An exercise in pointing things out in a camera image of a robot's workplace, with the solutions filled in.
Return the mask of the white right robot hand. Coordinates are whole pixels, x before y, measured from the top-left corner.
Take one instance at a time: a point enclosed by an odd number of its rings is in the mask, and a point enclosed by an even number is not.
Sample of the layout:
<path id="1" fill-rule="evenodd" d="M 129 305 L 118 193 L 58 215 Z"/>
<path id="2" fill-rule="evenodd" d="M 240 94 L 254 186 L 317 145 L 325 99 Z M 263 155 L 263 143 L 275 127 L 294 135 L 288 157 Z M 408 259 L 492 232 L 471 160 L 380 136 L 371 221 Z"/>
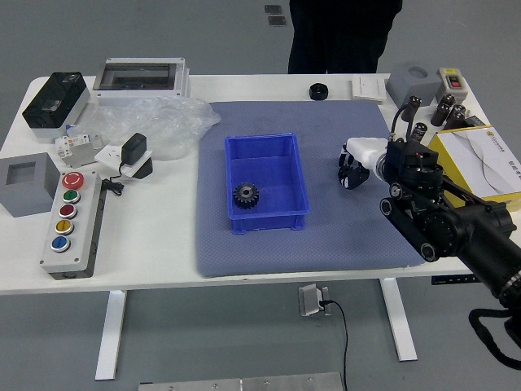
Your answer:
<path id="1" fill-rule="evenodd" d="M 386 155 L 385 138 L 349 138 L 339 156 L 340 184 L 348 190 L 355 189 L 369 178 L 370 173 L 383 181 Z"/>

